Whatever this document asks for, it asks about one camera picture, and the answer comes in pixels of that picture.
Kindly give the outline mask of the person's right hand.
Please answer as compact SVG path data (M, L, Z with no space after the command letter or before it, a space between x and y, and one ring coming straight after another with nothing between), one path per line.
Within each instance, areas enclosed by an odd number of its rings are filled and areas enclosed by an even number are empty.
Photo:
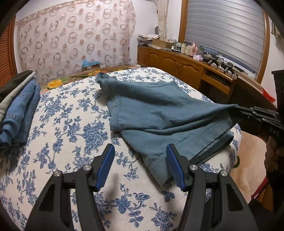
M283 147L278 147L275 139L269 137L266 148L264 161L265 169L268 172L273 172L279 167L279 158L283 157Z

